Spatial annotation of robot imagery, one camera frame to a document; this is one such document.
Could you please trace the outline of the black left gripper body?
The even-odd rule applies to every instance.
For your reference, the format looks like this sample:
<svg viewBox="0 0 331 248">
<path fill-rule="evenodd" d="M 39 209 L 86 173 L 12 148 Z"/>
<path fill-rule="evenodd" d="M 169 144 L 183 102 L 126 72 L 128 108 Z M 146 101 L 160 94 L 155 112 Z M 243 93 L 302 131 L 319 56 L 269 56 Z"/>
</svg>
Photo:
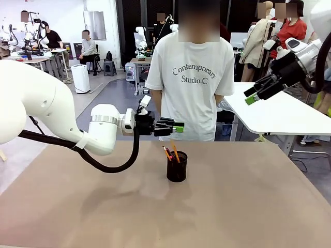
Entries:
<svg viewBox="0 0 331 248">
<path fill-rule="evenodd" d="M 136 127 L 139 135 L 151 136 L 154 132 L 155 114 L 152 111 L 148 111 L 146 114 L 135 115 Z"/>
</svg>

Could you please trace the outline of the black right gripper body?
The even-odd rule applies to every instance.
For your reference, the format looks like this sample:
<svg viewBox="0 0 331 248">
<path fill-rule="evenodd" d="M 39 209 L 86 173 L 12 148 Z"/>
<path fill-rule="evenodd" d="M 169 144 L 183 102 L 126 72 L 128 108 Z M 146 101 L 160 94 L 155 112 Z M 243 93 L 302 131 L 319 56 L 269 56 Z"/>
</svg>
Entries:
<svg viewBox="0 0 331 248">
<path fill-rule="evenodd" d="M 291 87 L 302 80 L 302 68 L 297 58 L 290 50 L 278 52 L 271 66 L 272 73 L 282 85 Z"/>
</svg>

